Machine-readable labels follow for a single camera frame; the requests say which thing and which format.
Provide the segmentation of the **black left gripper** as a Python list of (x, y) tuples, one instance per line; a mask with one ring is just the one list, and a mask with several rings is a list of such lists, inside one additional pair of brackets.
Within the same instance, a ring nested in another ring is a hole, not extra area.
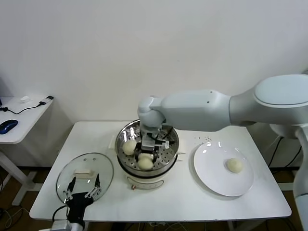
[(95, 198), (102, 191), (100, 187), (99, 173), (96, 176), (94, 188), (88, 193), (72, 194), (75, 183), (76, 177), (73, 177), (73, 179), (68, 184), (67, 189), (63, 191), (63, 193), (66, 195), (65, 204), (69, 207), (67, 219), (70, 223), (84, 223), (83, 218), (86, 207), (93, 204), (93, 200), (95, 200)]

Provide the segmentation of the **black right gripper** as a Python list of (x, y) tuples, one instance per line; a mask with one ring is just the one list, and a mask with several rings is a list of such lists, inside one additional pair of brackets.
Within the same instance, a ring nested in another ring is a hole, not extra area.
[(134, 149), (134, 156), (138, 158), (141, 152), (153, 154), (153, 164), (156, 163), (159, 158), (159, 144), (161, 140), (158, 138), (158, 135), (161, 131), (161, 127), (152, 128), (144, 124), (140, 124), (140, 133), (141, 133), (141, 143), (136, 143)]

